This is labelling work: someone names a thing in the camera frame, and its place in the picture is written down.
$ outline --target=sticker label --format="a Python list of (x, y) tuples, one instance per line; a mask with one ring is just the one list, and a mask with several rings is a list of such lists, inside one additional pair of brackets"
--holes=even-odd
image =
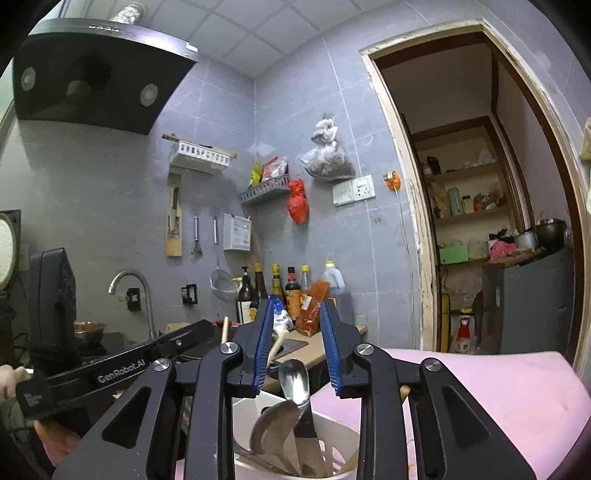
[(310, 306), (310, 303), (312, 302), (312, 297), (310, 297), (309, 295), (306, 297), (306, 299), (304, 300), (304, 303), (301, 305), (301, 309), (302, 310), (307, 310), (308, 307)]

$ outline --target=wall switch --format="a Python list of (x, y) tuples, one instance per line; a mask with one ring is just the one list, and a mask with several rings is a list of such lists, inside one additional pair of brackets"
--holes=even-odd
[(353, 197), (353, 184), (351, 180), (338, 183), (333, 187), (333, 204), (345, 205), (355, 201)]

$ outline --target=strainer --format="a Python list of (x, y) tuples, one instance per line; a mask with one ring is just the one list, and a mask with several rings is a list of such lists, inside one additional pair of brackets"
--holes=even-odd
[(210, 285), (213, 294), (223, 301), (233, 302), (238, 298), (238, 285), (232, 276), (220, 269), (220, 248), (217, 238), (217, 216), (213, 217), (213, 243), (216, 245), (216, 269), (212, 272)]

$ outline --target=cooking pot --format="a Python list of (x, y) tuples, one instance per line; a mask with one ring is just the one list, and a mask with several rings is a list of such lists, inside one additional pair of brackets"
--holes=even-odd
[(538, 237), (535, 234), (535, 230), (529, 229), (517, 235), (515, 237), (515, 244), (518, 250), (535, 250), (538, 248)]
[(544, 248), (562, 248), (566, 222), (557, 218), (545, 218), (535, 226), (538, 242)]

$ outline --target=wooden shelf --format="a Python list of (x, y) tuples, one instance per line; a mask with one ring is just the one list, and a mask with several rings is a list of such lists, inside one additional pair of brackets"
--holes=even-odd
[(432, 181), (439, 181), (445, 183), (447, 181), (456, 181), (471, 179), (472, 177), (481, 177), (491, 173), (499, 172), (498, 163), (490, 163), (488, 165), (481, 165), (480, 167), (463, 168), (461, 170), (454, 170), (442, 173), (441, 175), (431, 175), (425, 177), (426, 182), (431, 183)]
[(472, 222), (478, 221), (487, 217), (492, 217), (500, 214), (507, 214), (509, 207), (507, 205), (503, 207), (496, 207), (490, 210), (481, 210), (480, 212), (464, 213), (463, 215), (456, 215), (448, 218), (435, 218), (435, 226), (438, 225), (452, 225), (454, 223)]
[(467, 264), (474, 264), (474, 263), (483, 263), (488, 262), (488, 258), (471, 258), (466, 260), (465, 262), (457, 262), (457, 263), (440, 263), (440, 267), (452, 267), (454, 265), (467, 265)]

